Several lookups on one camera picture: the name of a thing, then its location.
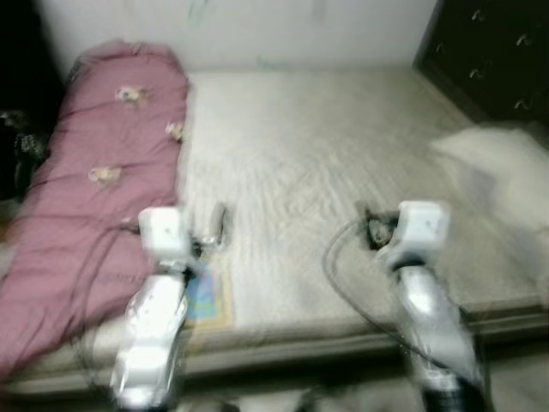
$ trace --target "drawer handle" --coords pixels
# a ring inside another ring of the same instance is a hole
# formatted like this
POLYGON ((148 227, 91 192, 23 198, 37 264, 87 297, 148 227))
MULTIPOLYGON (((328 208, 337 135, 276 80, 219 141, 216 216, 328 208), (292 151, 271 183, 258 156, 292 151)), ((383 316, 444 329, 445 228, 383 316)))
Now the drawer handle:
POLYGON ((444 45, 444 42, 441 41, 437 44, 437 48, 435 49, 435 52, 437 53, 445 53, 446 52, 446 46, 444 45))
POLYGON ((515 105, 513 106, 515 110, 518 110, 519 108, 524 110, 531 110, 532 109, 532 100, 526 101, 525 99, 519 99, 516 101, 515 105))
POLYGON ((520 46, 520 45, 532 45, 532 43, 534 43, 534 41, 528 37, 527 34, 523 34, 522 36, 520 36, 517 40, 516 40, 516 45, 520 46))
POLYGON ((485 77, 486 77, 485 69, 482 69, 482 70, 472 69, 471 72, 469 73, 470 79, 484 80, 485 77))
POLYGON ((471 16, 471 20, 473 21, 484 21, 486 18, 486 13, 482 11, 482 9, 476 9, 473 15, 471 16))

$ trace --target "white wall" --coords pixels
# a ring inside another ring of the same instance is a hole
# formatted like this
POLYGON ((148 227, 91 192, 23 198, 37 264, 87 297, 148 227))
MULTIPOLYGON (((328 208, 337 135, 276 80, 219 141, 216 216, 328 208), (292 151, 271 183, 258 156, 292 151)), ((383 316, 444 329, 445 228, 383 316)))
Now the white wall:
POLYGON ((39 0, 66 73, 88 47, 167 43, 189 69, 411 64, 436 0, 39 0))

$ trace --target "floor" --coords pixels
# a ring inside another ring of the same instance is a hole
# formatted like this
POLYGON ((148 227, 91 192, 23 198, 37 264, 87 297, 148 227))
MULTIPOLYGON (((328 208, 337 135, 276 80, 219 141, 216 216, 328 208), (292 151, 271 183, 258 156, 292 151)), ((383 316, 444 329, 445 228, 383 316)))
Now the floor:
MULTIPOLYGON (((497 412, 546 412, 549 408, 547 390, 549 378, 547 369, 546 342, 494 349, 489 354, 492 372, 492 397, 497 412)), ((177 412, 233 412, 237 409, 223 409, 220 400, 238 405, 242 412, 308 412, 299 409, 303 394, 312 385, 323 388, 318 391, 318 412, 420 412, 422 407, 412 383, 404 376, 402 364, 376 367, 367 373, 355 376, 355 372, 342 368, 327 378, 315 379, 305 375, 291 379, 275 379, 265 375, 266 383, 258 384, 257 378, 232 387, 217 382, 201 388, 191 387, 188 398, 182 401, 177 412)), ((7 409, 8 412, 110 412, 92 400, 65 400, 25 405, 7 409)))

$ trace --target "white pillow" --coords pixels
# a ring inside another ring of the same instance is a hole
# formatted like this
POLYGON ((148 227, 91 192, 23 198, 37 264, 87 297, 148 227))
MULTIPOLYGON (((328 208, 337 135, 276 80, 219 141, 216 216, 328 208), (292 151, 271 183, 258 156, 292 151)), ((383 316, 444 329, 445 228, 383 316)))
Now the white pillow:
POLYGON ((472 128, 433 142, 456 188, 474 208, 506 227, 510 258, 549 305, 549 157, 522 130, 472 128))
POLYGON ((522 130, 472 128, 433 142, 468 200, 511 226, 549 227, 549 157, 522 130))

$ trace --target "dark wooden dresser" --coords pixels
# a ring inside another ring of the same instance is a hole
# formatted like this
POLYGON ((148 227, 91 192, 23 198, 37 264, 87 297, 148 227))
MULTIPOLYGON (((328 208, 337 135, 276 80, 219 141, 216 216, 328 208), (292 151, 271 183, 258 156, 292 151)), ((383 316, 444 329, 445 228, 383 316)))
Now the dark wooden dresser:
POLYGON ((549 126, 549 0, 439 0, 416 65, 474 120, 549 126))

